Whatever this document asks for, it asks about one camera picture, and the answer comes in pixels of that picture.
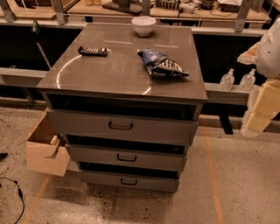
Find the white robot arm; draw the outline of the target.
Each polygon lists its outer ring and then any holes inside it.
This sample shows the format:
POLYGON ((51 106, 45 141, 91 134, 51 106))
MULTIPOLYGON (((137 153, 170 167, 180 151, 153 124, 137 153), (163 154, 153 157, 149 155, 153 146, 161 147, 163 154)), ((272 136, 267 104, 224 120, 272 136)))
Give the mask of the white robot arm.
POLYGON ((280 17, 237 61, 255 64, 256 71, 267 78, 260 87, 250 91, 242 120, 241 133, 245 137, 257 137, 280 113, 280 17))

